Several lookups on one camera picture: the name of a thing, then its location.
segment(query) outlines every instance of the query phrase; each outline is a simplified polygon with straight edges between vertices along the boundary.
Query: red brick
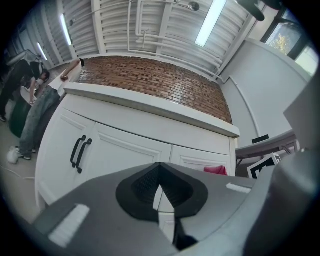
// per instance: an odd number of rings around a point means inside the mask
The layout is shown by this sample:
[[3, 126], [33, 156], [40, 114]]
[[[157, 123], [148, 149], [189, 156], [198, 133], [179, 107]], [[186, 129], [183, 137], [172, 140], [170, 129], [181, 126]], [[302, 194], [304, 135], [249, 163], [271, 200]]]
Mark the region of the red brick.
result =
[[[50, 70], [50, 83], [67, 65]], [[105, 56], [85, 59], [78, 82], [111, 86], [166, 99], [232, 124], [219, 85], [182, 67], [152, 59]]]

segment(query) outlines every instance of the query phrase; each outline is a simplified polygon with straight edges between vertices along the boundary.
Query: floor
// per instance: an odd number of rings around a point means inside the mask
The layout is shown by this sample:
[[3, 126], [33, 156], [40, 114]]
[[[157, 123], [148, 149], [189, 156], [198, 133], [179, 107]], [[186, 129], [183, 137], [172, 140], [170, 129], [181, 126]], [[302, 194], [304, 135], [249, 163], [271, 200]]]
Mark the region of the floor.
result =
[[[7, 117], [12, 108], [13, 102], [10, 101], [7, 105]], [[36, 205], [35, 180], [23, 178], [35, 177], [37, 154], [32, 155], [31, 161], [19, 159], [17, 164], [10, 164], [7, 153], [11, 146], [17, 145], [19, 138], [10, 132], [8, 122], [0, 121], [0, 178], [3, 197], [13, 212], [32, 223], [40, 213]]]

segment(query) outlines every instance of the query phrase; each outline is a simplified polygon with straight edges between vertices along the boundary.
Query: jeans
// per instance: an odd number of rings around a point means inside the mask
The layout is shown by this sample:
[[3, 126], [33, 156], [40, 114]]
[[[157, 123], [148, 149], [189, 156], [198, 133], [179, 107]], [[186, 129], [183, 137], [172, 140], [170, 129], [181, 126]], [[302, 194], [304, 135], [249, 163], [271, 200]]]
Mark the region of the jeans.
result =
[[21, 135], [19, 151], [24, 157], [31, 157], [37, 142], [37, 131], [44, 113], [60, 100], [57, 90], [47, 86], [29, 111]]

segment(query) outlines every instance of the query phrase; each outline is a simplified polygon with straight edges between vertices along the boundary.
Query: white countertop edge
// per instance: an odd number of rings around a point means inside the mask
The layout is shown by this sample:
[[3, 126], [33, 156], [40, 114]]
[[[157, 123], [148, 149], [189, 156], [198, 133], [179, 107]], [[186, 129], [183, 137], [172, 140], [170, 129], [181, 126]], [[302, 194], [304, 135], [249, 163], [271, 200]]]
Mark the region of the white countertop edge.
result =
[[68, 94], [141, 110], [197, 126], [231, 138], [238, 138], [240, 136], [239, 129], [230, 123], [190, 107], [141, 92], [77, 82], [68, 83], [64, 90]]

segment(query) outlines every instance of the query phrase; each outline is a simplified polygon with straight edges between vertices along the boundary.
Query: ceiling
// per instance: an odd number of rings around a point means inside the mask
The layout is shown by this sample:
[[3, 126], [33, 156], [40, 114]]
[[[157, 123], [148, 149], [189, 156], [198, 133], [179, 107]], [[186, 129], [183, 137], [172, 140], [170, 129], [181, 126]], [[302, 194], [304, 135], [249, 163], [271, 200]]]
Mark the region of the ceiling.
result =
[[[34, 48], [37, 49], [37, 42], [42, 46], [50, 68], [74, 58], [133, 55], [177, 63], [212, 77], [231, 59], [236, 45], [240, 46], [245, 39], [252, 20], [235, 0], [227, 0], [205, 47], [200, 47], [195, 41], [213, 0], [197, 0], [200, 10], [196, 12], [165, 0], [140, 1], [43, 0], [24, 23]], [[138, 2], [142, 11], [137, 23]], [[188, 0], [179, 1], [183, 5], [188, 3]], [[71, 46], [60, 24], [62, 13]]]

